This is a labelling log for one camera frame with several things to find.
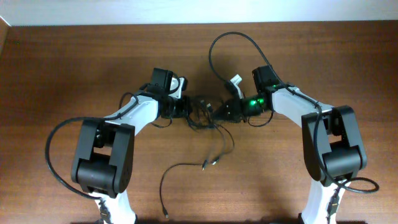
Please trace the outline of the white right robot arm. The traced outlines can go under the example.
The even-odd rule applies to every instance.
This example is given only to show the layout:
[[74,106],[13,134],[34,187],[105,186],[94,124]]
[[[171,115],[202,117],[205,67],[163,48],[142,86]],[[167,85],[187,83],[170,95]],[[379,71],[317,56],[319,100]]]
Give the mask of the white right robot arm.
[[282,114],[302,130],[303,156],[312,178],[310,193],[300,223],[336,223],[343,194],[359,181],[358,172],[368,157],[354,110],[332,106],[305,95],[284,83],[270,65],[252,72],[257,94],[243,97],[241,77],[227,81],[233,98],[217,109],[213,118],[238,123],[263,112]]

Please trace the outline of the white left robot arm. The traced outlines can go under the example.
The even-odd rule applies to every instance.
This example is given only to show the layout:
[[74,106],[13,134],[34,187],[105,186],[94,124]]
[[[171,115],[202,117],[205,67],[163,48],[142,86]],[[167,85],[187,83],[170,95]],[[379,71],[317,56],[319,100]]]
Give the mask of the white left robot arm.
[[72,164],[71,179],[94,198],[98,223],[135,223],[127,196],[132,175],[134,138],[159,117],[180,117],[187,79],[155,68],[150,83],[117,112],[99,121],[84,119]]

